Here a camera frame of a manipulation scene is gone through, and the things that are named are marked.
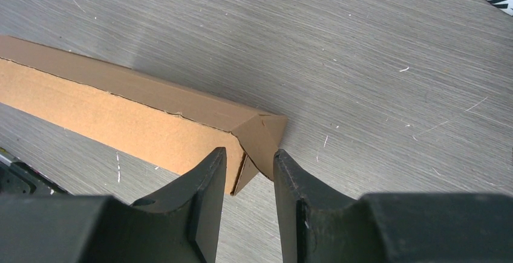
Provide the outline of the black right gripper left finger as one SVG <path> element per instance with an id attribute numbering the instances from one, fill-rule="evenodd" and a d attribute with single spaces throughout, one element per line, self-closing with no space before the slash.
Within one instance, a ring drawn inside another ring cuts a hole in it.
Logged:
<path id="1" fill-rule="evenodd" d="M 225 176 L 221 147 L 131 204 L 111 195 L 1 195 L 1 261 L 214 262 Z"/>

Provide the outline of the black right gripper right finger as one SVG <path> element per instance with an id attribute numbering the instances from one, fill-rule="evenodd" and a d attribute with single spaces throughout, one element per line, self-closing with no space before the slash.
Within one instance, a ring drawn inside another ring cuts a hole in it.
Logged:
<path id="1" fill-rule="evenodd" d="M 512 197 L 340 193 L 286 151 L 273 159 L 284 262 L 511 262 Z"/>

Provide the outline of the brown cardboard box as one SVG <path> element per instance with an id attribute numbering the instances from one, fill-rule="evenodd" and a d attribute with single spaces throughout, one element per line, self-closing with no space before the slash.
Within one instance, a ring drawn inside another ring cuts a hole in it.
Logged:
<path id="1" fill-rule="evenodd" d="M 12 36 L 1 37 L 1 103 L 185 174 L 227 151 L 224 191 L 273 178 L 287 117 L 120 65 Z"/>

